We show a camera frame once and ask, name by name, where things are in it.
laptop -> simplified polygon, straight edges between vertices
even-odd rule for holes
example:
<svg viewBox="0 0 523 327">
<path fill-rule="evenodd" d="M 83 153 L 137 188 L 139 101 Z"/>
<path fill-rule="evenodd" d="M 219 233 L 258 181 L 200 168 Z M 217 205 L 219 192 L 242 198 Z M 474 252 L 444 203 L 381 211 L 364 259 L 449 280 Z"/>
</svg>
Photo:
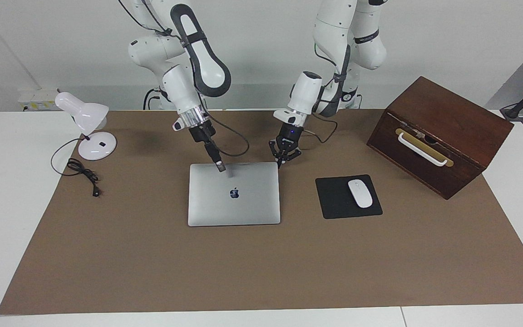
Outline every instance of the laptop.
<svg viewBox="0 0 523 327">
<path fill-rule="evenodd" d="M 193 164 L 189 177 L 189 226 L 280 223 L 275 162 Z"/>
</svg>

white lamp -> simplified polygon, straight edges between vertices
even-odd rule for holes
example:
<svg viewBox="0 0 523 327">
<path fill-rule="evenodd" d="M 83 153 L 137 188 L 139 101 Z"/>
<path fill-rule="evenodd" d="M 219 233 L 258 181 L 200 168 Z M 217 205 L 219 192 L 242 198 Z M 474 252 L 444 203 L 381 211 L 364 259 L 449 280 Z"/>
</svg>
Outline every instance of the white lamp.
<svg viewBox="0 0 523 327">
<path fill-rule="evenodd" d="M 106 126 L 108 107 L 88 104 L 68 92 L 56 96 L 56 106 L 69 113 L 85 139 L 80 142 L 78 153 L 86 160 L 94 161 L 107 157 L 116 148 L 116 137 L 108 132 L 91 134 Z"/>
</svg>

brown tabletop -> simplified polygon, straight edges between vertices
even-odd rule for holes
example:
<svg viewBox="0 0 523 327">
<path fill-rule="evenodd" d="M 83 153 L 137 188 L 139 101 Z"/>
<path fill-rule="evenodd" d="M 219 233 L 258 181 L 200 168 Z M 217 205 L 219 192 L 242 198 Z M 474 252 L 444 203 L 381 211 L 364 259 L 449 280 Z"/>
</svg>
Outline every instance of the brown tabletop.
<svg viewBox="0 0 523 327">
<path fill-rule="evenodd" d="M 365 144 L 382 111 L 343 110 L 280 169 L 282 223 L 187 226 L 189 165 L 208 163 L 174 112 L 110 112 L 104 191 L 62 177 L 0 314 L 427 306 L 523 302 L 523 245 L 482 176 L 446 201 Z M 272 161 L 271 112 L 215 112 Z M 327 135 L 332 126 L 311 119 Z M 239 152 L 221 127 L 217 144 Z M 369 174 L 383 215 L 326 220 L 314 180 Z"/>
</svg>

wooden box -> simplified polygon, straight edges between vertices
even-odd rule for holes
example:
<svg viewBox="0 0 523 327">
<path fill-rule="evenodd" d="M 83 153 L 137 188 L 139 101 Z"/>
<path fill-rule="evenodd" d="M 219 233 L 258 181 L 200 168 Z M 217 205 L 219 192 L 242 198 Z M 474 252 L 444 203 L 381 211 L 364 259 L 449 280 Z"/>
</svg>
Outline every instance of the wooden box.
<svg viewBox="0 0 523 327">
<path fill-rule="evenodd" d="M 512 126 L 419 77 L 385 110 L 367 144 L 449 199 L 488 167 Z"/>
</svg>

apple logo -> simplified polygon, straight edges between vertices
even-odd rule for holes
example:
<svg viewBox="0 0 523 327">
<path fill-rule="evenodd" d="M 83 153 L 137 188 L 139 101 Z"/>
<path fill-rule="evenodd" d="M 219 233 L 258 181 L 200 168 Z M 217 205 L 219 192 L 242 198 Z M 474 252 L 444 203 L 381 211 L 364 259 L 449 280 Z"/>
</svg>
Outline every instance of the apple logo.
<svg viewBox="0 0 523 327">
<path fill-rule="evenodd" d="M 234 188 L 233 190 L 229 191 L 229 196 L 231 198 L 238 198 L 239 197 L 239 190 L 237 188 Z"/>
</svg>

